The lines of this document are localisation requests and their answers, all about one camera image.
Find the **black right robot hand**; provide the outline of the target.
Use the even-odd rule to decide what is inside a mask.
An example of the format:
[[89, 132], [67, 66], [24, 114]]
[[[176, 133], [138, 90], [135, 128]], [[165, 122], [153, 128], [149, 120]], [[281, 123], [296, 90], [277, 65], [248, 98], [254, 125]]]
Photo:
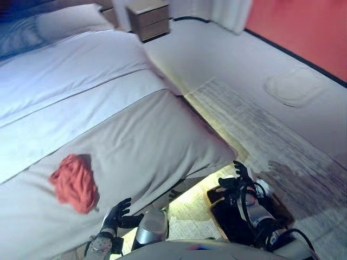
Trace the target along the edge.
[[239, 191], [246, 184], [252, 183], [253, 179], [250, 177], [249, 169], [239, 161], [233, 161], [235, 173], [237, 177], [219, 178], [218, 182], [222, 188]]

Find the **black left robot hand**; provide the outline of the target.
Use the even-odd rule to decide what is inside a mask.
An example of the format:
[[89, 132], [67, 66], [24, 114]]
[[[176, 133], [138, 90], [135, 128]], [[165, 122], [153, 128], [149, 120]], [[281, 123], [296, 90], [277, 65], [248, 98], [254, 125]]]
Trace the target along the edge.
[[118, 228], [131, 229], [138, 227], [144, 214], [141, 213], [137, 216], [127, 215], [130, 213], [131, 200], [131, 198], [122, 200], [106, 213], [100, 230], [101, 232], [112, 230], [114, 233], [117, 233]]

